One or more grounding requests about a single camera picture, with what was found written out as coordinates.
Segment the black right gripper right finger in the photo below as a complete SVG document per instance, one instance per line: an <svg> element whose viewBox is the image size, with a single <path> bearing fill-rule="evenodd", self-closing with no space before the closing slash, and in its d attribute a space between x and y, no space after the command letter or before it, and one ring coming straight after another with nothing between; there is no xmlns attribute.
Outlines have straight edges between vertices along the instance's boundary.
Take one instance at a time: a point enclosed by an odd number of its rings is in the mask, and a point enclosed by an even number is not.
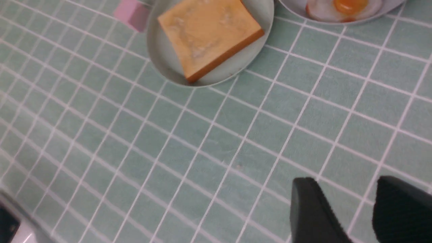
<svg viewBox="0 0 432 243"><path fill-rule="evenodd" d="M430 243L432 197L393 176L377 181L372 228L380 243Z"/></svg>

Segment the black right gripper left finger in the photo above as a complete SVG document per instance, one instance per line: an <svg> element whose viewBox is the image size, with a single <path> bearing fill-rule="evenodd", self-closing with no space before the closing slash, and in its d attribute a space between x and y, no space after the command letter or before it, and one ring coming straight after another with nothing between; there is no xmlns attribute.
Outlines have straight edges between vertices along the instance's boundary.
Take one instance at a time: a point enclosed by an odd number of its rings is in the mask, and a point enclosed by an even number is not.
<svg viewBox="0 0 432 243"><path fill-rule="evenodd" d="M290 227L293 243L351 243L319 184L310 177L292 184Z"/></svg>

